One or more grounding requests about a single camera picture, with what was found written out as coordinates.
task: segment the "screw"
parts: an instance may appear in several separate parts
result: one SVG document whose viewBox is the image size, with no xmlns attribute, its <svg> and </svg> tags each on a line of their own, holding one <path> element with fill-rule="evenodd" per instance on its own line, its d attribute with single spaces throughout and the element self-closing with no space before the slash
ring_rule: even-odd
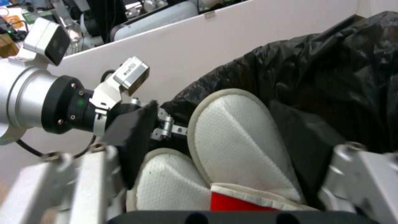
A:
<svg viewBox="0 0 398 224">
<path fill-rule="evenodd" d="M 61 161 L 61 153 L 52 151 L 47 154 L 44 154 L 41 158 L 44 162 L 60 162 Z"/>
<path fill-rule="evenodd" d="M 90 151 L 92 153 L 99 152 L 99 151 L 105 151 L 105 150 L 106 150 L 106 144 L 105 143 L 97 142 L 97 143 L 94 143 L 94 144 L 90 145 Z"/>
</svg>

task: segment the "metal bracket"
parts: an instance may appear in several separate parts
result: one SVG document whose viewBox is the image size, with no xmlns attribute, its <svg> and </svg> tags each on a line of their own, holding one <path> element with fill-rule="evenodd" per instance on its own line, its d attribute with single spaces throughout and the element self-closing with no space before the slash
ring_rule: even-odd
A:
<svg viewBox="0 0 398 224">
<path fill-rule="evenodd" d="M 96 107 L 93 133 L 96 136 L 105 134 L 108 112 L 122 101 L 122 92 L 131 96 L 148 78 L 149 67 L 137 57 L 128 58 L 105 82 L 94 89 L 89 99 Z"/>
<path fill-rule="evenodd" d="M 179 125 L 174 124 L 174 119 L 171 117 L 163 108 L 158 110 L 158 120 L 160 121 L 160 128 L 156 128 L 151 138 L 154 140 L 161 141 L 163 139 L 170 138 L 172 134 L 186 136 L 188 129 Z"/>
</svg>

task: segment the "white slipper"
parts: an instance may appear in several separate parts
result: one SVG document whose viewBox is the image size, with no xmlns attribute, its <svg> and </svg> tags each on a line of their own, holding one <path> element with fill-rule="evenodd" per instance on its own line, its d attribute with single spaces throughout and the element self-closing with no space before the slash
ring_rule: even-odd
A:
<svg viewBox="0 0 398 224">
<path fill-rule="evenodd" d="M 189 121 L 188 146 L 208 184 L 238 184 L 302 202 L 276 124 L 247 91 L 221 90 L 204 99 Z"/>
<path fill-rule="evenodd" d="M 209 210 L 210 189 L 192 160 L 173 149 L 156 149 L 145 156 L 127 211 Z"/>
</svg>

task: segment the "white cardboard wall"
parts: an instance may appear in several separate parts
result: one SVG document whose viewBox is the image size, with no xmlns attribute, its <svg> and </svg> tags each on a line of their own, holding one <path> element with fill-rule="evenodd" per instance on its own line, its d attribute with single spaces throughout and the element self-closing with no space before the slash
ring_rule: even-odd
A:
<svg viewBox="0 0 398 224">
<path fill-rule="evenodd" d="M 189 83 L 215 67 L 271 41 L 322 32 L 355 14 L 358 0 L 250 0 L 66 57 L 55 75 L 78 77 L 94 88 L 102 73 L 117 68 L 127 57 L 138 56 L 151 66 L 148 80 L 135 96 L 143 101 L 171 99 Z M 34 128 L 23 140 L 37 150 L 76 153 L 91 134 L 70 131 L 54 135 Z M 15 143 L 0 147 L 0 182 L 10 185 L 19 170 L 38 158 Z"/>
</svg>

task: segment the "black trash bag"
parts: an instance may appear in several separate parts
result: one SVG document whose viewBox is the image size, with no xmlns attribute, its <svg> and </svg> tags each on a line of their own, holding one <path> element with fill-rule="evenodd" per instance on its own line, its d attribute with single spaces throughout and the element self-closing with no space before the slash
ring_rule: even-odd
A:
<svg viewBox="0 0 398 224">
<path fill-rule="evenodd" d="M 383 12 L 368 19 L 352 16 L 324 33 L 258 47 L 201 77 L 162 107 L 187 126 L 205 97 L 227 88 L 247 90 L 268 108 L 275 100 L 316 114 L 342 138 L 360 142 L 370 151 L 394 151 L 398 148 L 398 13 Z M 275 120 L 284 130 L 285 121 Z M 305 122 L 303 119 L 302 129 L 308 128 Z M 301 176 L 309 205 L 316 206 L 309 197 L 316 197 L 325 168 L 314 178 L 308 170 L 317 167 L 312 167 L 312 163 L 306 163 L 307 167 L 298 164 L 303 159 L 318 159 L 306 152 L 323 150 L 321 165 L 325 167 L 333 144 L 339 141 L 329 141 L 329 137 L 314 139 L 314 130 L 295 131 L 308 134 L 308 145 L 295 148 L 302 152 L 291 154 L 291 160 Z M 285 144 L 294 145 L 292 138 L 283 134 Z M 310 144 L 311 138 L 317 143 Z M 186 140 L 173 139 L 154 147 L 170 147 L 189 154 Z"/>
</svg>

